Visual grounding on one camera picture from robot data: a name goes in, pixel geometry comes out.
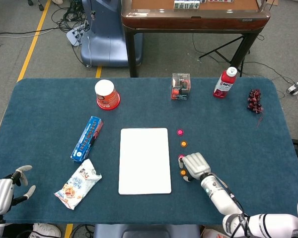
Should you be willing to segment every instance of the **gray floor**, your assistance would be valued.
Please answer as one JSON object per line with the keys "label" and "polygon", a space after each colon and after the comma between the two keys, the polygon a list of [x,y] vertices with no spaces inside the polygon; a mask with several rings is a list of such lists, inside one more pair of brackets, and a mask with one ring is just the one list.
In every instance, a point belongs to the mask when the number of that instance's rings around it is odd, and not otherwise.
{"label": "gray floor", "polygon": [[[42,12],[37,3],[28,6],[26,0],[0,0],[0,31],[31,31],[37,28]],[[43,28],[55,27],[51,14],[58,9],[51,4]],[[298,81],[298,2],[280,0],[271,9],[272,17],[257,40],[246,61],[258,61],[273,67],[284,76]],[[233,39],[235,35],[195,34],[197,49],[208,51]],[[0,38],[0,120],[8,104],[32,38]],[[221,52],[232,56],[237,44]],[[228,67],[211,58],[197,61],[200,53],[192,45],[192,34],[146,34],[144,60],[139,67],[142,77],[170,77],[173,72],[189,72],[192,77],[219,77]],[[260,74],[270,79],[278,75],[267,67],[247,63],[244,71]],[[96,68],[85,68],[75,58],[65,33],[54,30],[39,37],[25,77],[95,77]],[[129,77],[127,68],[103,68],[102,77]],[[289,87],[283,79],[274,80],[282,92]],[[286,95],[281,99],[288,127],[293,138],[298,139],[298,101]]]}

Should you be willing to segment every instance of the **blue box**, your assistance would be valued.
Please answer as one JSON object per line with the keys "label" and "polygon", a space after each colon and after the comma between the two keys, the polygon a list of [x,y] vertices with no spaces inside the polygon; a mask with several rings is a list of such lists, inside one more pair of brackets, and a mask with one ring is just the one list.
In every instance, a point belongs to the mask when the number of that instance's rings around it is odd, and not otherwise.
{"label": "blue box", "polygon": [[71,158],[78,163],[82,163],[87,157],[90,147],[94,144],[100,129],[103,126],[103,121],[97,117],[91,117],[80,136],[80,139],[71,155]]}

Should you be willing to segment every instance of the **wooden table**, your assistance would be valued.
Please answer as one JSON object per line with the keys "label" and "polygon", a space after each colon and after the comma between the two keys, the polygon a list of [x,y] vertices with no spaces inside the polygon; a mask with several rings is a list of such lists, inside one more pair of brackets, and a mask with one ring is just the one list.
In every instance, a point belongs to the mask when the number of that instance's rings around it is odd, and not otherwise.
{"label": "wooden table", "polygon": [[199,9],[173,9],[173,0],[121,0],[131,77],[137,77],[134,35],[139,32],[242,34],[230,65],[239,67],[270,18],[265,0],[201,3]]}

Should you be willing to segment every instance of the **clear plastic box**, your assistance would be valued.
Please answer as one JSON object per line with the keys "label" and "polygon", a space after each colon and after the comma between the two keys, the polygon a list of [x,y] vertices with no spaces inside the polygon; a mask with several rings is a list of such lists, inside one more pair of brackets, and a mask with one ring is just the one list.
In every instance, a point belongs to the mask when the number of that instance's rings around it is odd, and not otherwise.
{"label": "clear plastic box", "polygon": [[189,73],[173,73],[171,81],[171,99],[187,100],[191,90]]}

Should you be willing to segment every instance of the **paper cup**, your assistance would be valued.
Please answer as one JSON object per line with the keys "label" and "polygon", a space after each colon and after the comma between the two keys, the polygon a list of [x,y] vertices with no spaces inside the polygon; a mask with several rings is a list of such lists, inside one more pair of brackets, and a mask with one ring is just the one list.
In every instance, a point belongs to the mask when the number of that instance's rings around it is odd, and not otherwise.
{"label": "paper cup", "polygon": [[113,110],[120,103],[120,95],[116,91],[114,84],[107,80],[99,80],[95,85],[97,104],[101,109]]}

